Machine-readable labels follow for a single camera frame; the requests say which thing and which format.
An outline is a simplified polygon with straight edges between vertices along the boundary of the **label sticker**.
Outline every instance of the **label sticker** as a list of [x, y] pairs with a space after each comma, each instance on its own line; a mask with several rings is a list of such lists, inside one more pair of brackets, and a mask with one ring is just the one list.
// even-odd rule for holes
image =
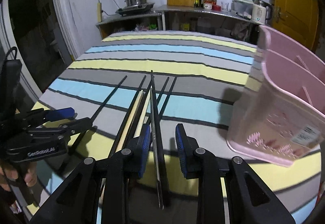
[[300, 144], [302, 146], [308, 147], [308, 145], [316, 141], [321, 132], [310, 125], [306, 125], [300, 130], [295, 136], [292, 137], [291, 141]]

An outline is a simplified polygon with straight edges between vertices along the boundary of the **hand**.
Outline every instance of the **hand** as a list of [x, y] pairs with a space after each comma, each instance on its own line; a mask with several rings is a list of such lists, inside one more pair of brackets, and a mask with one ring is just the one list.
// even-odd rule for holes
[[[8, 178], [11, 179], [17, 179], [18, 173], [16, 169], [13, 168], [12, 165], [0, 160], [0, 186], [6, 190], [10, 191], [10, 187], [7, 184], [5, 178], [4, 178], [4, 172]], [[36, 174], [36, 162], [31, 162], [28, 164], [28, 169], [26, 175], [24, 175], [24, 180], [26, 182], [26, 185], [28, 187], [32, 187], [37, 182], [37, 174]]]

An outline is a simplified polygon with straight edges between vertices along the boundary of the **glass cup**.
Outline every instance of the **glass cup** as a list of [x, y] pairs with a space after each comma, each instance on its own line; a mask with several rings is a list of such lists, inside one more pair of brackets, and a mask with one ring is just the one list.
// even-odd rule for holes
[[228, 5], [229, 5], [229, 3], [228, 2], [221, 2], [221, 10], [223, 11], [223, 12], [227, 12], [228, 11]]

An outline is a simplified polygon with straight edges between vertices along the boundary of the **pink plastic basket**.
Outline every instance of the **pink plastic basket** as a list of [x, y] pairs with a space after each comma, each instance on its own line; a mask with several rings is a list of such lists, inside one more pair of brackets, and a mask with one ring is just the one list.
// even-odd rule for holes
[[290, 37], [260, 26], [258, 49], [234, 103], [228, 146], [290, 166], [324, 139], [325, 64]]

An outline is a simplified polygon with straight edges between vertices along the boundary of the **plastic container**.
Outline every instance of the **plastic container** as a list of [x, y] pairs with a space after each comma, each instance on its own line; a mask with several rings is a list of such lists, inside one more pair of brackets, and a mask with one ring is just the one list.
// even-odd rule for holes
[[228, 146], [286, 167], [308, 153], [324, 140], [324, 72], [325, 64], [305, 47], [260, 26], [249, 78], [234, 103]]
[[244, 15], [247, 12], [251, 15], [253, 11], [253, 2], [248, 0], [232, 0], [233, 10], [240, 15]]
[[204, 1], [203, 8], [207, 9], [207, 10], [212, 10], [212, 1], [209, 1], [209, 0]]

